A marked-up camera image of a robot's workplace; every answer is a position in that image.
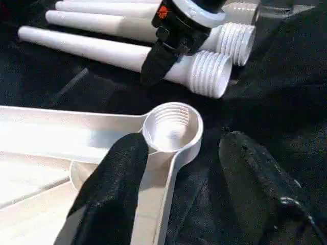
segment white plastic part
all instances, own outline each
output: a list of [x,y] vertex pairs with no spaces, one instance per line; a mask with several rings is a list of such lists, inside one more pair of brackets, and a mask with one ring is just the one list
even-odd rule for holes
[[[126,44],[33,27],[21,27],[23,41],[40,44],[70,54],[140,72],[150,47]],[[190,91],[220,98],[228,85],[232,68],[229,56],[208,51],[184,56],[165,79],[182,84]]]
[[217,52],[231,56],[233,64],[244,66],[250,56],[255,38],[255,26],[226,23],[222,26]]
[[130,244],[165,244],[177,173],[201,148],[203,120],[196,109],[169,102],[144,115],[119,115],[0,106],[0,125],[0,151],[25,149],[29,155],[75,159],[71,180],[76,187],[94,170],[90,165],[74,167],[80,164],[77,159],[100,163],[119,138],[142,132],[149,156]]
[[87,14],[49,10],[45,14],[48,23],[104,33],[139,41],[155,42],[156,28],[150,19],[116,15]]
[[157,8],[158,4],[143,3],[56,2],[56,9],[60,11],[120,15],[136,18],[153,18]]
[[[45,17],[49,23],[55,25],[105,33],[109,35],[116,35],[140,41],[155,42],[157,40],[155,35],[156,29],[151,25],[151,20],[149,19],[102,14],[62,12],[54,10],[47,11]],[[219,39],[221,30],[224,26],[226,26],[228,29],[236,29],[237,31],[228,31],[228,35],[224,35],[222,36],[223,39]],[[244,25],[239,23],[228,23],[217,28],[213,28],[210,36],[207,38],[200,49],[230,55],[233,59],[234,65],[245,65],[251,53],[251,48],[254,42],[254,26],[248,26],[248,28],[245,28],[245,31],[250,32],[251,36],[250,38],[245,38],[243,42],[241,42],[242,46],[239,46],[239,48],[243,48],[245,46],[247,47],[245,49],[246,53],[241,56],[241,61],[238,61],[236,58],[236,52],[226,52],[225,50],[221,50],[221,48],[219,48],[219,42],[225,42],[227,39],[232,41],[233,38],[237,38],[237,36],[243,37],[244,30],[241,31],[243,28]]]
[[192,0],[172,0],[173,3],[179,8],[179,10],[184,13],[191,20],[209,28],[217,27],[220,25],[225,18],[225,13],[220,11],[216,14],[210,13]]
[[253,25],[259,17],[259,4],[234,2],[222,7],[226,22]]

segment white plastic tube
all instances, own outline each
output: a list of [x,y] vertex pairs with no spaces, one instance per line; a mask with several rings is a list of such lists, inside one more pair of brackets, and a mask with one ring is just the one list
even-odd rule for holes
[[[70,54],[140,72],[150,47],[91,37],[21,27],[23,41],[40,44]],[[228,85],[232,62],[229,56],[208,51],[184,56],[167,73],[165,79],[182,84],[190,91],[220,98]]]
[[[68,0],[56,3],[56,9],[60,11],[93,13],[93,14],[109,14],[139,18],[152,19],[158,9],[158,1],[155,0],[137,0],[137,2],[121,2],[127,0],[84,0],[82,2]],[[233,2],[222,7],[226,13],[225,22],[235,22],[247,25],[253,25],[259,16],[259,4]]]
[[[54,10],[47,11],[45,18],[51,24],[65,27],[116,35],[147,42],[155,42],[157,40],[155,35],[156,29],[151,25],[151,20],[149,19]],[[226,32],[226,35],[220,37],[221,30],[225,31],[225,29],[223,29],[225,25],[227,24],[212,29],[209,38],[207,38],[206,42],[201,47],[201,50],[230,55],[233,59],[234,65],[245,65],[253,46],[255,27],[248,26],[245,28],[242,24],[229,23],[227,25],[228,31]],[[229,29],[236,29],[238,31],[230,32]],[[232,47],[232,45],[237,44],[232,41],[236,40],[238,37],[241,38],[240,44],[242,46]],[[221,49],[221,44],[226,43],[227,40],[230,40],[228,46],[230,46],[231,49]],[[243,52],[239,55],[239,49],[244,49],[245,53]]]
[[157,11],[157,8],[158,4],[144,3],[56,2],[56,9],[60,11],[109,14],[151,19]]
[[48,23],[82,29],[91,32],[155,42],[156,28],[150,19],[117,15],[87,14],[49,10],[45,14]]
[[259,17],[259,4],[234,2],[222,7],[226,22],[253,25]]

